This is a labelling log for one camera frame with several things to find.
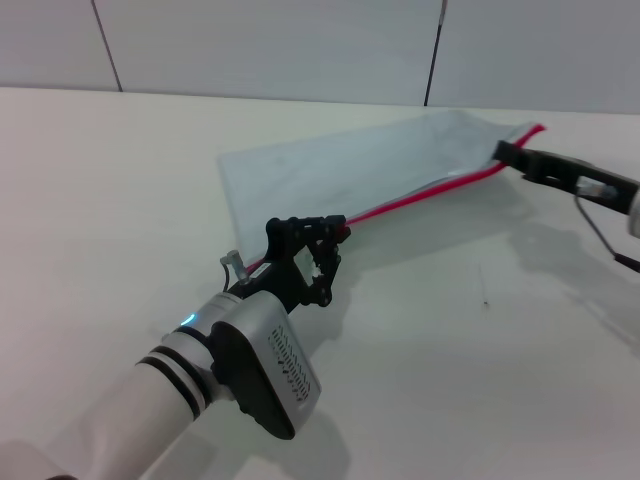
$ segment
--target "white table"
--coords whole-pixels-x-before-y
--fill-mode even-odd
[[[0,90],[0,440],[45,447],[220,290],[217,155],[423,113]],[[640,177],[640,117],[473,113]],[[640,277],[568,195],[507,171],[359,225],[342,253],[332,305],[293,315],[323,384],[299,436],[216,404],[150,478],[638,478]]]

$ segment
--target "blue led light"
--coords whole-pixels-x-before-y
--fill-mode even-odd
[[[196,314],[192,313],[187,318],[185,318],[180,325],[186,325],[187,323],[189,323],[191,320],[194,320],[195,318],[196,318]]]

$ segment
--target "black cable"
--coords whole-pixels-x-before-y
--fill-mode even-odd
[[[223,292],[226,292],[229,289],[229,267],[225,263],[222,264],[222,268],[224,268],[224,288]]]
[[[573,201],[575,202],[576,207],[578,207],[578,211],[582,214],[582,216],[587,221],[589,226],[593,229],[594,232],[596,232],[596,235],[598,235],[598,238],[600,238],[604,246],[607,248],[607,250],[609,250],[609,253],[611,253],[611,255],[615,257],[617,255],[617,252],[613,249],[613,247],[611,247],[611,244],[607,241],[606,238],[604,238],[604,235],[602,234],[598,226],[595,224],[593,220],[591,220],[591,217],[587,214],[586,210],[580,203],[580,195],[578,194],[574,195]]]

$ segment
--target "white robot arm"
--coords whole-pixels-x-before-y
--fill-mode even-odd
[[[349,234],[343,216],[269,221],[260,269],[248,272],[230,252],[224,260],[238,283],[190,314],[72,425],[51,452],[55,463],[11,442],[0,446],[0,478],[139,478],[209,405],[230,396],[269,433],[293,438],[321,388],[288,313],[330,303],[338,244]],[[312,256],[315,276],[298,268],[301,252]]]

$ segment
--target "black band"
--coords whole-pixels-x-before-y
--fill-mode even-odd
[[[159,347],[156,347],[151,351],[161,353],[162,355],[169,357],[171,360],[173,360],[178,365],[180,365],[180,367],[182,367],[182,369],[185,372],[187,372],[187,374],[193,379],[195,384],[198,386],[198,390],[200,390],[200,393],[202,393],[202,396],[204,397],[205,408],[211,405],[211,402],[213,401],[213,399],[211,398],[211,392],[207,388],[207,383],[204,381],[204,378],[202,378],[202,375],[200,375],[200,372],[198,372],[198,370],[193,365],[191,365],[189,361],[187,361],[182,355],[180,355],[174,349],[169,348],[165,345],[160,345]]]
[[[174,332],[178,332],[178,333],[184,333],[185,335],[189,335],[190,337],[195,338],[196,340],[198,340],[202,345],[204,345],[205,347],[207,347],[207,337],[199,332],[198,330],[196,330],[195,328],[191,328],[191,327],[187,327],[182,326],[182,327],[178,327],[174,330]]]
[[[155,357],[144,357],[138,363],[145,363],[147,365],[151,365],[156,370],[160,371],[167,380],[171,382],[171,384],[178,390],[180,395],[184,398],[184,400],[189,404],[189,408],[193,413],[193,419],[195,420],[200,416],[200,407],[198,406],[198,402],[196,401],[196,397],[193,396],[189,387],[187,387],[184,382],[176,375],[176,373],[171,370],[171,368],[164,363],[162,360],[159,360]]]

